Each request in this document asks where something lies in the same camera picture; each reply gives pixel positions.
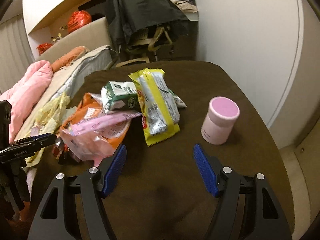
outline pink container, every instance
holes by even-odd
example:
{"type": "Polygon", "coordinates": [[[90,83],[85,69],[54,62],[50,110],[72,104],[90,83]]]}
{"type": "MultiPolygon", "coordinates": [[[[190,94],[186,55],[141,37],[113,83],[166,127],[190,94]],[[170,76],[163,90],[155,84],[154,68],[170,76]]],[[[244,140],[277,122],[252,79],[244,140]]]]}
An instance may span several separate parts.
{"type": "Polygon", "coordinates": [[[239,107],[231,99],[225,97],[212,98],[209,103],[209,111],[201,128],[203,138],[215,145],[225,143],[239,114],[239,107]]]}

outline pink quilt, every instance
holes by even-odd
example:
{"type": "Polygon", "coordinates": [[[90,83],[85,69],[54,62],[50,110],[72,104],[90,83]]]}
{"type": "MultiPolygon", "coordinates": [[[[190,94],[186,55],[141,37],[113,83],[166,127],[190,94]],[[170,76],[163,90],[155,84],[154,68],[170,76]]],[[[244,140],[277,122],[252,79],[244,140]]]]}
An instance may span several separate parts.
{"type": "Polygon", "coordinates": [[[29,116],[33,106],[39,101],[53,76],[49,61],[41,60],[31,64],[24,76],[13,88],[0,95],[0,101],[7,100],[11,106],[11,123],[9,141],[14,140],[24,120],[29,116]]]}

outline metal screw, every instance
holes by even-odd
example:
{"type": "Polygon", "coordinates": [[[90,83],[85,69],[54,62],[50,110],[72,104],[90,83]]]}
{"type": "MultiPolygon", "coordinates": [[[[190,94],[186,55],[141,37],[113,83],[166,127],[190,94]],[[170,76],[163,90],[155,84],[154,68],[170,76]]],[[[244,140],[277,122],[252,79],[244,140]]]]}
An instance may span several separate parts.
{"type": "Polygon", "coordinates": [[[97,171],[98,171],[97,167],[92,167],[89,169],[89,173],[91,173],[91,174],[97,173],[97,171]]]}
{"type": "Polygon", "coordinates": [[[258,174],[257,174],[257,178],[258,178],[258,179],[264,179],[264,175],[263,175],[262,173],[258,173],[258,174]]]}
{"type": "Polygon", "coordinates": [[[64,177],[63,173],[58,173],[56,176],[57,179],[63,179],[63,177],[64,177]]]}
{"type": "Polygon", "coordinates": [[[231,173],[231,171],[232,171],[232,169],[229,167],[224,167],[222,170],[224,173],[231,173]]]}

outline table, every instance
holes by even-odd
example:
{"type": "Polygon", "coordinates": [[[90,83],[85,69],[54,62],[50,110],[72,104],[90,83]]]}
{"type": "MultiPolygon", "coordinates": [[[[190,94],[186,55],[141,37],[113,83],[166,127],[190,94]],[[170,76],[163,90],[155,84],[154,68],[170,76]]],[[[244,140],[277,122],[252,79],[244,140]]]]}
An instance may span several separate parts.
{"type": "MultiPolygon", "coordinates": [[[[107,81],[130,81],[128,74],[142,68],[161,68],[168,87],[188,106],[180,109],[180,132],[148,147],[141,119],[132,121],[123,141],[127,160],[114,192],[103,200],[118,240],[203,239],[217,199],[205,189],[193,160],[193,147],[201,143],[210,155],[238,173],[253,176],[261,172],[269,180],[284,209],[291,231],[294,209],[289,179],[278,149],[262,119],[246,96],[217,65],[196,61],[166,61],[120,67],[92,73],[71,101],[76,106],[84,93],[100,93],[107,81]],[[225,96],[240,108],[240,117],[228,141],[221,146],[206,142],[200,133],[211,98],[225,96]]],[[[64,172],[77,175],[92,162],[58,165],[45,154],[38,166],[31,199],[35,212],[53,176],[64,172]]],[[[79,210],[80,228],[86,231],[79,210]]]]}

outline red plastic bag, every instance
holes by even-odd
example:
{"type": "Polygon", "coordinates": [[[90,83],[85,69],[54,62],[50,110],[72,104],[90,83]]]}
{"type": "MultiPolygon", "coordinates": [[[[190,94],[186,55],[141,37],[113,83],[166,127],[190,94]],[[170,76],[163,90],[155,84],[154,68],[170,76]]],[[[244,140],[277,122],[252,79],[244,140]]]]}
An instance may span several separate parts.
{"type": "Polygon", "coordinates": [[[38,50],[38,52],[39,52],[39,56],[41,56],[41,54],[44,53],[47,49],[49,49],[51,46],[52,46],[52,44],[50,44],[50,43],[40,44],[40,45],[37,47],[37,50],[38,50]]]}
{"type": "Polygon", "coordinates": [[[90,22],[92,22],[92,18],[88,12],[76,11],[71,15],[68,21],[68,32],[72,33],[90,22]]]}

